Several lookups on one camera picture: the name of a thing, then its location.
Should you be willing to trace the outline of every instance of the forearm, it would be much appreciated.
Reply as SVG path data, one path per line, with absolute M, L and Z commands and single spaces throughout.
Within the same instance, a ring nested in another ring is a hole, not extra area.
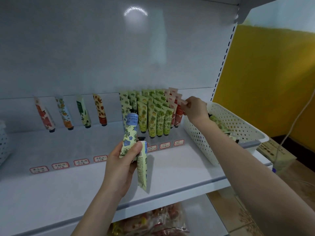
M 231 186 L 266 235 L 311 235 L 314 211 L 276 174 L 212 121 L 197 123 Z
M 102 186 L 71 236 L 104 236 L 112 222 L 120 197 Z

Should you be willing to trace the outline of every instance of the left arm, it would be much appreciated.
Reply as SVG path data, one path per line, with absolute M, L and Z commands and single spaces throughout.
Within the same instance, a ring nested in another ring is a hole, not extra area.
M 119 143 L 108 155 L 102 186 L 71 236 L 106 235 L 118 203 L 127 193 L 137 167 L 135 162 L 131 162 L 142 149 L 142 144 L 137 142 L 123 158 L 119 158 L 122 146 L 122 142 Z

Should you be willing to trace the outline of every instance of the tiled floor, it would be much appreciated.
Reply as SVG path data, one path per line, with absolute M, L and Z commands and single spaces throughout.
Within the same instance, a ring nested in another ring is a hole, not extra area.
M 287 168 L 280 177 L 315 210 L 315 173 L 298 161 Z M 250 213 L 231 187 L 207 194 L 230 236 L 263 236 Z

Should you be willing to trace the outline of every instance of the yellow wall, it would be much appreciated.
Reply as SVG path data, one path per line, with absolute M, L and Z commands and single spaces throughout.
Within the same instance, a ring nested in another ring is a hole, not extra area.
M 239 25 L 214 102 L 273 137 L 287 134 L 315 88 L 315 33 Z M 315 151 L 315 98 L 291 136 Z

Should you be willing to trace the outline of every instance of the dark baseboard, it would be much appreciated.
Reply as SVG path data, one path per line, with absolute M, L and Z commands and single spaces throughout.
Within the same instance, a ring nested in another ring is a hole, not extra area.
M 285 135 L 272 137 L 278 144 L 284 139 Z M 315 153 L 299 143 L 293 141 L 291 138 L 287 138 L 286 141 L 282 145 L 285 149 L 287 149 L 290 153 L 295 155 L 297 160 L 305 165 L 307 168 L 311 169 L 315 172 Z

